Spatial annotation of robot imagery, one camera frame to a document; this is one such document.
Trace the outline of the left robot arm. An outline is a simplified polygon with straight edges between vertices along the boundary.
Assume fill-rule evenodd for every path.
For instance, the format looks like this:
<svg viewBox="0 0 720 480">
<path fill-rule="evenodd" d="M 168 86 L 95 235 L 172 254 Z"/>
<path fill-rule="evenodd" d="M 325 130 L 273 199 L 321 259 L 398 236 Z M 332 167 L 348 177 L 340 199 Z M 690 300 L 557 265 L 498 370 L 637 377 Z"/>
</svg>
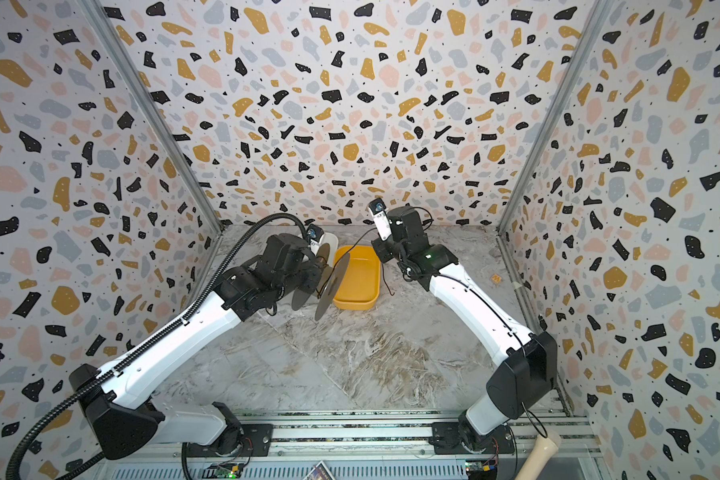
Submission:
<svg viewBox="0 0 720 480">
<path fill-rule="evenodd" d="M 206 345 L 257 312 L 275 312 L 285 296 L 299 310 L 311 296 L 324 295 L 337 249 L 337 237 L 322 230 L 310 230 L 307 238 L 272 235 L 261 254 L 223 270 L 210 283 L 208 296 L 189 319 L 165 325 L 142 342 L 136 359 L 120 356 L 101 368 L 76 369 L 70 378 L 75 389 L 100 383 L 80 405 L 104 458 L 123 459 L 150 444 L 194 444 L 218 456 L 246 447 L 244 428 L 224 403 L 155 403 L 151 396 Z"/>
</svg>

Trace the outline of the grey cable spool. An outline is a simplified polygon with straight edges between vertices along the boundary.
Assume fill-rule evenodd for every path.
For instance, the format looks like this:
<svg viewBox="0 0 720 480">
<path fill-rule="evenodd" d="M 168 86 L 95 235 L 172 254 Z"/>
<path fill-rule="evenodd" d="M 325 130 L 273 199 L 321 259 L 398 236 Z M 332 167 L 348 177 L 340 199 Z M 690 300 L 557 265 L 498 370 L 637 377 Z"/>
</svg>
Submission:
<svg viewBox="0 0 720 480">
<path fill-rule="evenodd" d="M 334 266 L 330 266 L 327 259 L 320 255 L 303 262 L 297 274 L 297 286 L 293 291 L 291 309 L 298 311 L 311 297 L 316 297 L 318 304 L 314 319 L 320 320 L 338 293 L 349 263 L 348 254 L 342 255 Z"/>
</svg>

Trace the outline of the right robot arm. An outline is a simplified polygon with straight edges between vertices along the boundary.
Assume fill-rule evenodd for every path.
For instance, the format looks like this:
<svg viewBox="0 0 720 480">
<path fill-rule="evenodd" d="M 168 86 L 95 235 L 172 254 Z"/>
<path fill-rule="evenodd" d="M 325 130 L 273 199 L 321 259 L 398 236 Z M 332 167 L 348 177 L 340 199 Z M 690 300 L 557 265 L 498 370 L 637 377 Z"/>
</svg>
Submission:
<svg viewBox="0 0 720 480">
<path fill-rule="evenodd" d="M 555 389 L 557 343 L 550 334 L 536 334 L 517 322 L 478 286 L 451 250 L 432 244 L 416 208 L 388 211 L 377 199 L 368 210 L 378 232 L 372 246 L 379 260 L 394 260 L 405 280 L 419 283 L 449 307 L 495 365 L 484 393 L 458 421 L 460 444 L 481 452 L 497 428 L 530 416 L 531 407 Z"/>
</svg>

